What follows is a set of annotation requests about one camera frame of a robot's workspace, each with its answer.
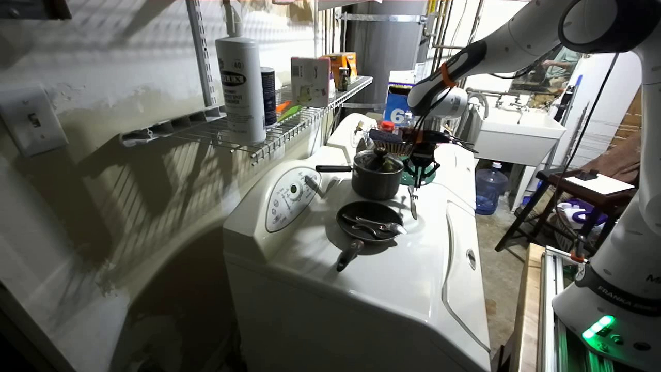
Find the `spray bottle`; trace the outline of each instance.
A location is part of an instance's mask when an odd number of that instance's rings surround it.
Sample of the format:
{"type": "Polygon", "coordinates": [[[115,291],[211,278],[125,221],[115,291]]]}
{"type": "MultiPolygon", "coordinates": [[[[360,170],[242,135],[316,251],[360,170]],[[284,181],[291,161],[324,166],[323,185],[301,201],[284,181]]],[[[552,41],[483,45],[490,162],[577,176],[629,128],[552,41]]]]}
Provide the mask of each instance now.
{"type": "Polygon", "coordinates": [[[216,39],[220,80],[227,122],[234,141],[244,144],[266,139],[264,99],[257,41],[242,37],[242,24],[229,0],[223,0],[226,38],[216,39]]]}

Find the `pot handle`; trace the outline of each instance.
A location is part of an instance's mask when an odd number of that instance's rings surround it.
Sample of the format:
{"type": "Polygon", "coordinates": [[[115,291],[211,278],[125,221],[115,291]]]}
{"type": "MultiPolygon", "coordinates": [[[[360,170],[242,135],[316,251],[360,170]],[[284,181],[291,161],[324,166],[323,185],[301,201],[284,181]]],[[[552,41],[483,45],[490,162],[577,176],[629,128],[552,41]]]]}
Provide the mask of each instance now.
{"type": "Polygon", "coordinates": [[[351,165],[317,165],[315,169],[320,173],[351,172],[351,165]]]}
{"type": "Polygon", "coordinates": [[[351,241],[349,248],[342,251],[340,257],[337,259],[337,271],[342,271],[346,269],[346,266],[354,259],[360,251],[365,247],[365,244],[360,239],[354,239],[351,241]]]}

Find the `light switch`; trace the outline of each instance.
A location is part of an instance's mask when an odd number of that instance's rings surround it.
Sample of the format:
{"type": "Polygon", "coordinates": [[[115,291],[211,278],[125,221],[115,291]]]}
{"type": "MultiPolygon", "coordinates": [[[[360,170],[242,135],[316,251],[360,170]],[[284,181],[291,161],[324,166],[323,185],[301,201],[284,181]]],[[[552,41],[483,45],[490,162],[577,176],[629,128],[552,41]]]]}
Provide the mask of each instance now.
{"type": "Polygon", "coordinates": [[[43,87],[0,91],[0,117],[24,156],[69,143],[43,87]]]}

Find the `frying pan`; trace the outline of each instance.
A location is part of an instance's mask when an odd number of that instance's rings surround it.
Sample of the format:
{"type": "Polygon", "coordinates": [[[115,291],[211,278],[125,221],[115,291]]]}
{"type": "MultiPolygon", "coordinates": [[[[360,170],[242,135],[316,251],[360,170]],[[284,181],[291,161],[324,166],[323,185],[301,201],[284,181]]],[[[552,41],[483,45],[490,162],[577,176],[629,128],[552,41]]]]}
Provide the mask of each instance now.
{"type": "Polygon", "coordinates": [[[379,231],[378,235],[382,236],[382,238],[377,238],[371,232],[368,232],[363,228],[354,228],[356,223],[347,220],[343,215],[351,218],[362,217],[379,222],[396,222],[404,226],[404,222],[399,214],[389,207],[373,201],[356,201],[340,208],[340,210],[337,211],[335,219],[337,220],[338,225],[340,225],[342,231],[352,237],[353,240],[351,241],[349,248],[343,250],[340,257],[338,257],[337,271],[344,270],[365,247],[365,243],[383,244],[392,241],[397,236],[394,232],[379,231]]]}

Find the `cooking pot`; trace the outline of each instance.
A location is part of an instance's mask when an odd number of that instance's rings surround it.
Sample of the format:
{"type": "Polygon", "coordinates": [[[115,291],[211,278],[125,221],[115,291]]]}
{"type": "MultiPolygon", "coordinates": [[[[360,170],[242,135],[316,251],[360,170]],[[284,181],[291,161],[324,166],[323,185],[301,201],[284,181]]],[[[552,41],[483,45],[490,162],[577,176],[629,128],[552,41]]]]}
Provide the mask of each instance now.
{"type": "Polygon", "coordinates": [[[365,199],[392,199],[399,190],[404,163],[385,148],[361,151],[354,165],[317,165],[320,173],[351,172],[351,187],[365,199]]]}

